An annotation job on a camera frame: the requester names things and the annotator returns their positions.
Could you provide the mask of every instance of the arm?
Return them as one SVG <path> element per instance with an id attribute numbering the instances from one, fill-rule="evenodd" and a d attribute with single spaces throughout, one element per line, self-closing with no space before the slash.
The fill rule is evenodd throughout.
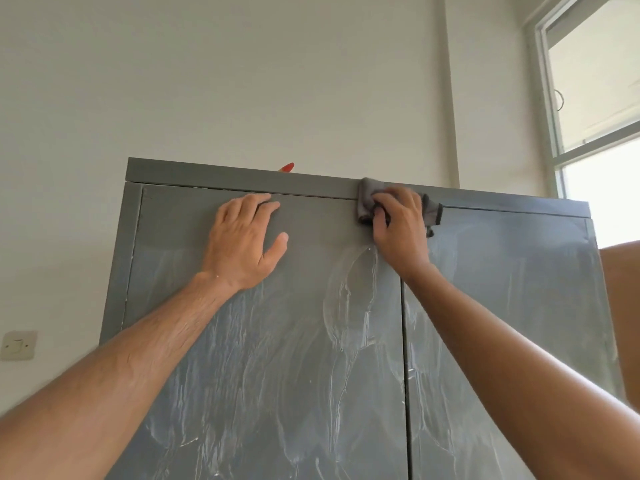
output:
<path id="1" fill-rule="evenodd" d="M 640 410 L 640 241 L 600 250 L 629 403 Z"/>
<path id="2" fill-rule="evenodd" d="M 640 416 L 524 338 L 429 263 L 418 195 L 374 199 L 380 252 L 420 300 L 496 425 L 540 479 L 640 478 Z"/>
<path id="3" fill-rule="evenodd" d="M 287 249 L 263 254 L 277 202 L 247 195 L 220 207 L 202 271 L 174 297 L 0 419 L 0 478 L 101 479 L 180 359 L 220 306 L 256 286 Z"/>

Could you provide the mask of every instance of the window pane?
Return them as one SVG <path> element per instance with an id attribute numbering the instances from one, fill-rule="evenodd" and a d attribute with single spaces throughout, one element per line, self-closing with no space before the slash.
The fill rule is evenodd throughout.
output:
<path id="1" fill-rule="evenodd" d="M 598 247 L 640 241 L 640 138 L 563 172 L 567 197 L 589 202 Z"/>
<path id="2" fill-rule="evenodd" d="M 547 39 L 564 151 L 640 120 L 640 0 L 580 0 Z"/>

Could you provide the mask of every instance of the light switch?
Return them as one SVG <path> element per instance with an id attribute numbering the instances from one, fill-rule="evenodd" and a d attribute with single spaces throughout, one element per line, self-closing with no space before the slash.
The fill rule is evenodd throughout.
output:
<path id="1" fill-rule="evenodd" d="M 31 360 L 36 352 L 37 331 L 9 331 L 4 334 L 0 359 Z"/>

